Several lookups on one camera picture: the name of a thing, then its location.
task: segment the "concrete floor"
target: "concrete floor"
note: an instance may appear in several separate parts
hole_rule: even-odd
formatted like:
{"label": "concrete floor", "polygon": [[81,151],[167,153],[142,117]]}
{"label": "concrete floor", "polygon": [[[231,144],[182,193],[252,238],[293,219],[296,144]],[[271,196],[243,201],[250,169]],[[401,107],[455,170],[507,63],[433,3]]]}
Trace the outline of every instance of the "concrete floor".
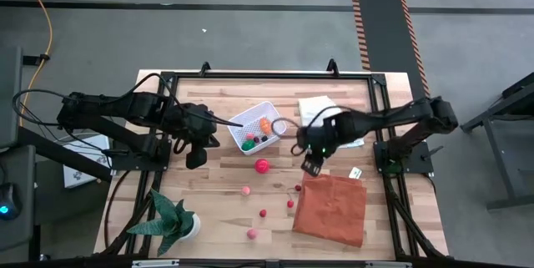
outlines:
{"label": "concrete floor", "polygon": [[[82,0],[155,3],[350,5],[350,0]],[[411,6],[532,8],[534,0],[407,0]],[[0,43],[41,53],[48,30],[40,9],[0,8]],[[360,70],[351,13],[158,12],[50,10],[53,60],[37,87],[63,93],[120,94],[140,68],[309,69],[334,57]],[[532,71],[533,16],[412,16],[433,95],[450,101],[461,122],[487,108],[503,88]],[[25,81],[33,73],[25,68]],[[59,102],[32,96],[30,108],[54,120]],[[488,213],[505,197],[486,135],[460,130],[429,139],[445,148],[433,158],[437,198],[451,255],[534,265],[534,206]],[[93,251],[102,209],[52,225],[43,251],[56,258]],[[77,225],[84,234],[73,235]],[[16,260],[15,252],[0,261]]]}

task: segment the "wooden table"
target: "wooden table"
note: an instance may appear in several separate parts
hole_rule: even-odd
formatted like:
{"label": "wooden table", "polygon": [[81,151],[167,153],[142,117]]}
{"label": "wooden table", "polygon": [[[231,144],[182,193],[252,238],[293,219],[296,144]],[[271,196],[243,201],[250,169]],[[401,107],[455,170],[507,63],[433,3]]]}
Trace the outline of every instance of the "wooden table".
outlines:
{"label": "wooden table", "polygon": [[[138,81],[154,70],[139,71]],[[406,73],[386,73],[391,107],[412,100]],[[155,92],[158,80],[152,78],[138,91]],[[263,101],[272,102],[280,114],[300,122],[298,99],[326,95],[338,105],[370,111],[367,85],[361,80],[335,79],[180,79],[177,96],[180,102],[206,104],[217,116],[230,119]],[[148,130],[128,124],[139,133]],[[398,134],[410,126],[397,128]],[[318,239],[291,231],[296,205],[288,209],[287,192],[303,176],[302,157],[294,157],[290,147],[295,139],[281,139],[251,156],[239,151],[228,128],[219,125],[217,149],[208,149],[208,162],[200,168],[185,168],[185,153],[172,155],[169,170],[164,173],[160,192],[174,203],[185,199],[187,209],[195,211],[201,221],[199,235],[191,241],[177,242],[165,255],[168,258],[233,258],[233,259],[292,259],[292,260],[394,260],[389,217],[385,204],[384,186],[375,170],[372,144],[375,134],[367,134],[365,145],[338,151],[323,166],[322,173],[348,176],[353,166],[363,170],[361,180],[367,188],[365,237],[361,248]],[[268,174],[257,174],[254,162],[265,158],[272,164]],[[130,173],[113,202],[109,219],[110,240],[121,231],[132,214],[140,173]],[[117,182],[115,177],[110,193]],[[252,193],[241,195],[248,185]],[[427,238],[447,254],[436,197],[428,179],[417,174],[406,175],[411,211],[414,220]],[[292,194],[296,202],[297,194]],[[260,218],[261,209],[267,217]],[[400,234],[408,250],[406,228],[399,216]],[[256,240],[249,240],[246,231],[258,230]],[[150,256],[156,256],[161,238],[152,240]],[[104,249],[103,224],[95,252]]]}

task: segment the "brown towel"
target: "brown towel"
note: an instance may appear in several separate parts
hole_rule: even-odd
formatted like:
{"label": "brown towel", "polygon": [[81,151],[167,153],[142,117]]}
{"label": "brown towel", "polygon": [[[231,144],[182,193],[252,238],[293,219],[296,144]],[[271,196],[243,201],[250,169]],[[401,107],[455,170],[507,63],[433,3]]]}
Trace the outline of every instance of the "brown towel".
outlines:
{"label": "brown towel", "polygon": [[305,174],[293,231],[361,247],[365,199],[366,191],[359,180]]}

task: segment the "hazard stripe tape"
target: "hazard stripe tape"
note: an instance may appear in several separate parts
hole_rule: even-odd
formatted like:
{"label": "hazard stripe tape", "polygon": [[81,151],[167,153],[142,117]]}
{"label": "hazard stripe tape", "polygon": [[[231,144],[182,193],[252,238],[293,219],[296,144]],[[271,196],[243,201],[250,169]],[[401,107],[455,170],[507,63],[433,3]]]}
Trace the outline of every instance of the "hazard stripe tape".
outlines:
{"label": "hazard stripe tape", "polygon": [[354,20],[356,23],[356,33],[358,37],[358,49],[360,50],[361,67],[370,71],[369,54],[367,53],[367,42],[365,40],[364,21],[361,18],[360,0],[352,0],[354,10]]}
{"label": "hazard stripe tape", "polygon": [[408,33],[410,34],[411,46],[414,48],[414,54],[416,56],[417,68],[419,69],[419,75],[421,76],[421,82],[423,83],[423,89],[425,90],[426,97],[431,96],[431,91],[428,87],[428,82],[426,81],[425,67],[423,67],[423,62],[421,60],[421,55],[419,54],[419,48],[417,47],[416,34],[414,28],[411,24],[410,11],[406,0],[400,0],[402,5],[402,10],[404,10],[404,17],[406,18],[406,24],[408,25]]}

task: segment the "potted plant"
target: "potted plant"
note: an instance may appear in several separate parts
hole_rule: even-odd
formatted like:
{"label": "potted plant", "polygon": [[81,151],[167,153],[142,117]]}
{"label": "potted plant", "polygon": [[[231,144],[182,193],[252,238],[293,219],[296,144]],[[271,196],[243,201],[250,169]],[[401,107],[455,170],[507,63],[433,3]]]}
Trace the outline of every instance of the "potted plant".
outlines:
{"label": "potted plant", "polygon": [[177,240],[195,237],[200,231],[200,218],[192,211],[184,209],[184,200],[176,206],[167,197],[155,190],[150,190],[154,206],[161,218],[139,223],[130,228],[128,233],[136,235],[162,235],[158,256],[169,250]]}

